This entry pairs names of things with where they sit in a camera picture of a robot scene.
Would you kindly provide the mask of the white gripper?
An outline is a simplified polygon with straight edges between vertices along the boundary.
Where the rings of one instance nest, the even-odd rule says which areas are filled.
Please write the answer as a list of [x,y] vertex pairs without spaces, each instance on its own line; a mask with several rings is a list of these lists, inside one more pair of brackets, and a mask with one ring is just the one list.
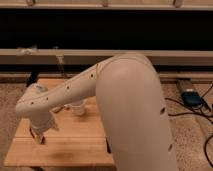
[[37,144],[45,144],[46,143],[46,139],[44,136],[44,133],[46,131],[48,131],[49,129],[53,129],[55,131],[59,130],[58,124],[56,123],[54,118],[49,119],[48,121],[45,121],[43,123],[39,123],[37,125],[35,124],[30,124],[29,129],[32,129],[35,138],[33,138],[35,140],[35,142]]

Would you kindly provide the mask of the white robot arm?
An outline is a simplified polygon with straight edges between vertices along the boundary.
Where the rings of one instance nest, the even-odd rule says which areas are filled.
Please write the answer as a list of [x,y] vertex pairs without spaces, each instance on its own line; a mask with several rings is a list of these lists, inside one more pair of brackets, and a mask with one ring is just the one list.
[[34,83],[15,110],[42,133],[52,108],[92,96],[117,171],[179,171],[160,79],[141,53],[108,58],[50,90]]

